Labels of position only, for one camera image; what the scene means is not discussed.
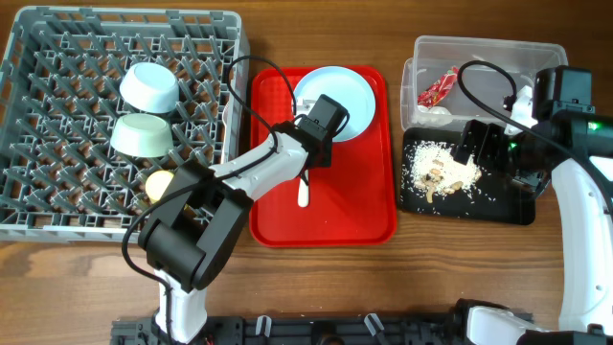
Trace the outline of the light blue bowl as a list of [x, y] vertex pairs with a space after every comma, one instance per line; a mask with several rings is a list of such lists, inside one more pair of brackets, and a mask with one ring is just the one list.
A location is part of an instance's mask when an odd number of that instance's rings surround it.
[[126, 72], [120, 94], [129, 105], [154, 114], [169, 113], [179, 101], [178, 78], [153, 62], [138, 62]]

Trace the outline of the rice food scraps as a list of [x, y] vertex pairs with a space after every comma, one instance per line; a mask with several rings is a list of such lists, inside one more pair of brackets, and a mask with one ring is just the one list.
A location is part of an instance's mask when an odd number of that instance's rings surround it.
[[483, 169], [469, 155], [463, 164], [452, 156], [453, 144], [409, 140], [404, 144], [400, 207], [403, 211], [466, 217], [481, 190]]

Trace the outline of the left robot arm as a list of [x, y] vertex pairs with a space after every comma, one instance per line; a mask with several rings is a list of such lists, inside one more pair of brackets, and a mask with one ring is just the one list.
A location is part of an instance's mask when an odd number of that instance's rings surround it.
[[332, 140], [349, 111], [320, 96], [306, 114], [271, 126], [240, 157], [175, 172], [138, 237], [161, 288], [155, 322], [169, 344], [194, 340], [207, 321], [206, 289], [228, 262], [254, 203], [275, 187], [331, 165]]

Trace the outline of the green bowl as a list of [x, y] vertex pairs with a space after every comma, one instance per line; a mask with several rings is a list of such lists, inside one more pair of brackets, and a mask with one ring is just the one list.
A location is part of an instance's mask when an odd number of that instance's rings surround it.
[[111, 147], [136, 157], [161, 157], [174, 148], [170, 124], [146, 114], [130, 113], [120, 117], [110, 139]]

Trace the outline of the light blue plate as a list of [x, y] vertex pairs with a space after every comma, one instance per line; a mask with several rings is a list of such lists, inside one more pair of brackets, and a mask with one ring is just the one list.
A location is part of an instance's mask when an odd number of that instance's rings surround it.
[[373, 89], [362, 76], [349, 68], [326, 66], [315, 69], [298, 81], [294, 95], [315, 101], [326, 95], [348, 110], [349, 122], [333, 138], [335, 143], [358, 137], [375, 117]]

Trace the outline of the white plastic spoon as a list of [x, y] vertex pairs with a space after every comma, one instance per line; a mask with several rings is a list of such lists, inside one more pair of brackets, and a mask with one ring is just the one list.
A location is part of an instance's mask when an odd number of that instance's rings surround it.
[[304, 175], [300, 178], [297, 202], [301, 208], [306, 208], [309, 204], [308, 172], [304, 172]]

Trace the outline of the yellow cup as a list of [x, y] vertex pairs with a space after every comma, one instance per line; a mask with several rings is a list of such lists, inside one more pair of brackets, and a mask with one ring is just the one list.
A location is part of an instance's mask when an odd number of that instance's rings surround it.
[[170, 171], [157, 171], [152, 173], [145, 183], [145, 193], [148, 199], [152, 203], [159, 201], [173, 178], [174, 173]]

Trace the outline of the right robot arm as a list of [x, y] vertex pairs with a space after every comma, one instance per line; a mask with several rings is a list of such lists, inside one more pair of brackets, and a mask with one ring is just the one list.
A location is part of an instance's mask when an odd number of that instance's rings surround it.
[[504, 307], [466, 302], [461, 338], [468, 344], [609, 344], [612, 341], [612, 120], [591, 104], [592, 74], [559, 65], [536, 74], [532, 100], [503, 101], [505, 116], [478, 100], [457, 75], [461, 91], [493, 117], [517, 128], [477, 120], [465, 125], [452, 151], [538, 191], [546, 173], [561, 216], [564, 288], [555, 331]]

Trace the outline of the red snack wrapper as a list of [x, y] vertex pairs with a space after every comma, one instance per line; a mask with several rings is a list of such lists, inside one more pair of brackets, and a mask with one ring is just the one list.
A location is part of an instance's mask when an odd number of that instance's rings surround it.
[[451, 91], [457, 82], [459, 68], [452, 66], [430, 87], [418, 96], [418, 105], [432, 108], [438, 105]]

